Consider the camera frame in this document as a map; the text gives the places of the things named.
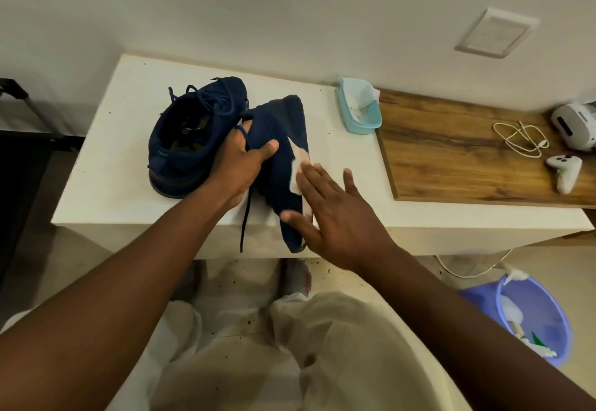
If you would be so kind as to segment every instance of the trousers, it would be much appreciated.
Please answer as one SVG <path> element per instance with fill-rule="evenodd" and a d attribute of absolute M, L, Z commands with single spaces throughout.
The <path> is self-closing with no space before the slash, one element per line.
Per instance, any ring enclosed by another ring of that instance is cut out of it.
<path fill-rule="evenodd" d="M 2 331 L 29 312 L 17 314 Z M 470 410 L 449 375 L 394 312 L 339 292 L 280 298 L 268 311 L 275 343 L 300 367 L 304 411 Z M 170 302 L 108 411 L 148 411 L 165 366 L 192 355 L 200 315 Z"/>

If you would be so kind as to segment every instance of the forearm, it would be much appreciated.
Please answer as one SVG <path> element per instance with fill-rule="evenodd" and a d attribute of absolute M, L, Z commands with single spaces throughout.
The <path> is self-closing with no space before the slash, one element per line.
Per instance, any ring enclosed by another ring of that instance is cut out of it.
<path fill-rule="evenodd" d="M 104 409 L 225 212 L 206 182 L 127 247 L 0 335 L 0 407 Z"/>
<path fill-rule="evenodd" d="M 433 353 L 474 409 L 593 409 L 596 401 L 396 248 L 358 272 Z"/>

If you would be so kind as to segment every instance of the white game controller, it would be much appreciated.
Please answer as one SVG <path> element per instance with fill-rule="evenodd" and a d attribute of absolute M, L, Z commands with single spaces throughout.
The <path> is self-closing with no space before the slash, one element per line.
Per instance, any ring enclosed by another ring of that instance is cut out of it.
<path fill-rule="evenodd" d="M 547 159 L 547 165 L 557 170 L 557 191 L 562 195 L 570 193 L 582 169 L 582 159 L 571 155 L 555 155 Z"/>

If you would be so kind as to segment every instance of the white power cord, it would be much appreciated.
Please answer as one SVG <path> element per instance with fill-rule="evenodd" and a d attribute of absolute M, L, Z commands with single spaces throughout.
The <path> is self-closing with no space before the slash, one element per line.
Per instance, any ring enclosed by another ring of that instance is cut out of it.
<path fill-rule="evenodd" d="M 436 257 L 436 259 L 439 261 L 439 263 L 441 264 L 441 266 L 444 268 L 444 270 L 445 270 L 447 273 L 449 273 L 450 275 L 453 275 L 453 276 L 455 276 L 456 278 L 461 278 L 461 279 L 472 279 L 472 278 L 478 278 L 478 276 L 482 276 L 483 274 L 490 272 L 490 271 L 491 271 L 493 268 L 495 268 L 495 267 L 496 267 L 498 264 L 500 264 L 500 263 L 503 261 L 503 259 L 504 259 L 505 257 L 509 256 L 509 255 L 511 254 L 511 251 L 513 251 L 513 248 L 512 248 L 512 249 L 510 249 L 509 251 L 507 251 L 503 257 L 501 257 L 501 258 L 500 258 L 500 259 L 499 259 L 497 262 L 495 262 L 494 264 L 492 264 L 492 265 L 491 265 L 490 267 L 488 267 L 486 270 L 484 270 L 483 272 L 480 272 L 480 273 L 478 273 L 478 274 L 476 274 L 476 275 L 471 275 L 471 276 L 461 276 L 461 275 L 458 275 L 457 273 L 454 273 L 454 272 L 452 272 L 451 270 L 449 270 L 449 269 L 448 269 L 448 268 L 445 266 L 445 264 L 444 264 L 444 263 L 443 263 L 443 261 L 441 260 L 441 257 L 439 257 L 439 256 L 436 256 L 436 255 L 435 255 L 435 257 Z"/>
<path fill-rule="evenodd" d="M 505 140 L 507 146 L 509 146 L 512 150 L 516 151 L 519 155 L 523 155 L 524 157 L 530 157 L 531 159 L 539 159 L 542 156 L 541 150 L 546 149 L 548 146 L 550 146 L 547 137 L 542 133 L 542 130 L 538 129 L 536 126 L 526 126 L 521 121 L 518 121 L 518 124 L 519 127 L 516 127 L 513 124 L 509 123 L 495 123 L 492 125 L 492 129 L 497 133 L 497 135 L 499 135 L 501 138 L 503 138 L 503 140 Z M 497 127 L 500 126 L 510 127 L 514 130 L 514 132 L 510 136 L 505 136 L 497 129 Z M 535 129 L 542 136 L 542 140 L 536 143 L 528 134 L 527 129 Z M 511 138 L 513 138 L 516 135 L 521 135 L 522 138 L 524 138 L 528 143 L 530 143 L 534 147 L 532 149 L 526 149 L 523 146 L 515 144 L 513 141 L 511 141 Z"/>

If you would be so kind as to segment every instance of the wall plate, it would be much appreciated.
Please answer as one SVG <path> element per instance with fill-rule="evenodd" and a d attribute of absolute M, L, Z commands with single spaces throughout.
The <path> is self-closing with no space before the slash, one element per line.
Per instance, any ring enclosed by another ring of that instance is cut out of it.
<path fill-rule="evenodd" d="M 532 34 L 539 23 L 540 19 L 488 8 L 455 50 L 505 58 Z"/>

